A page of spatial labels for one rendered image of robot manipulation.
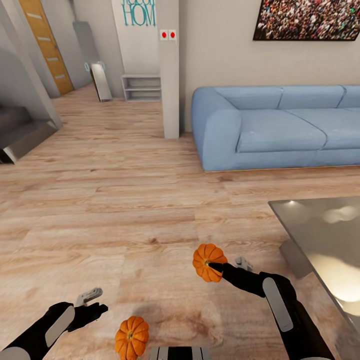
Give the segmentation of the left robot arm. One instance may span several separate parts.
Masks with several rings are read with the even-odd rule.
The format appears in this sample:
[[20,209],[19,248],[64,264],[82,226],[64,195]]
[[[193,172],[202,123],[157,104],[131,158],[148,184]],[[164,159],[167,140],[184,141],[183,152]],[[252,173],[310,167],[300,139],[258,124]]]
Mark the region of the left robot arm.
[[102,294],[101,287],[94,288],[78,296],[75,307],[64,301],[50,306],[44,317],[0,352],[0,360],[43,360],[65,331],[83,328],[108,311],[105,304],[87,304]]

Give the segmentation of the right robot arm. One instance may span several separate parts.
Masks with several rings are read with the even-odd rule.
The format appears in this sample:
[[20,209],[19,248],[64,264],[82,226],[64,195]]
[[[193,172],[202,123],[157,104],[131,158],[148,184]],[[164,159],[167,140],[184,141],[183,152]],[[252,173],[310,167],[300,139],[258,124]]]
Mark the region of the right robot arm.
[[253,264],[245,257],[230,263],[210,263],[222,278],[238,289],[267,298],[289,360],[336,360],[319,329],[313,323],[290,280],[279,274],[253,273]]

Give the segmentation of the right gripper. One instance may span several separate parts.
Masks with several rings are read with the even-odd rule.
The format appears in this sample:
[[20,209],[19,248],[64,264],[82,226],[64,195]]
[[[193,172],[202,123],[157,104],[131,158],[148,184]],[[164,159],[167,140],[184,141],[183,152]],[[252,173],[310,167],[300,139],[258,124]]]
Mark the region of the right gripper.
[[246,282],[249,274],[253,273],[252,271],[236,268],[230,263],[210,263],[208,266],[222,273],[222,278],[230,282],[233,286],[249,292]]

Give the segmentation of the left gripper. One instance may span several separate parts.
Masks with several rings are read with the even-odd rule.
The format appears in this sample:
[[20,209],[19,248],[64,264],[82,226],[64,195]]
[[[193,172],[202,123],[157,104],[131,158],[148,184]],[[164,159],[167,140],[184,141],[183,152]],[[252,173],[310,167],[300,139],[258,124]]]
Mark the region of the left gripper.
[[99,302],[96,302],[92,305],[81,306],[82,317],[80,323],[74,329],[68,330],[67,332],[73,332],[76,329],[83,328],[92,321],[99,319],[101,314],[108,311],[108,307],[105,304],[100,305]]

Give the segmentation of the pumpkin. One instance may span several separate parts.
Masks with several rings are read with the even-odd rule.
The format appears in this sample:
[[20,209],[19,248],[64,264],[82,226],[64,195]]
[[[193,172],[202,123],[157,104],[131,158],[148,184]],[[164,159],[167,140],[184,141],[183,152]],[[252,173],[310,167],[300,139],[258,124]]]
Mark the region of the pumpkin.
[[131,316],[121,323],[115,336],[115,352],[120,360],[137,360],[149,341],[149,325],[141,316]]
[[193,253],[192,265],[195,267],[196,274],[207,283],[220,282],[222,272],[210,267],[210,263],[228,263],[228,259],[224,256],[223,250],[215,244],[201,244]]

